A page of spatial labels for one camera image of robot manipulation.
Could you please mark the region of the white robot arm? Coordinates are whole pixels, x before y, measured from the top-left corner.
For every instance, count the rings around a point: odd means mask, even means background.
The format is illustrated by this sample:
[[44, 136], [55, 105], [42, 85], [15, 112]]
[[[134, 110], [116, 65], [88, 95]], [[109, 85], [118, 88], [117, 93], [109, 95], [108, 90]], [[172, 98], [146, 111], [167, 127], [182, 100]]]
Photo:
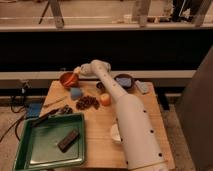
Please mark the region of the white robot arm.
[[111, 66], [92, 60], [74, 69], [84, 76], [96, 76], [115, 101], [116, 118], [129, 171], [169, 171], [142, 101], [129, 94], [110, 75]]

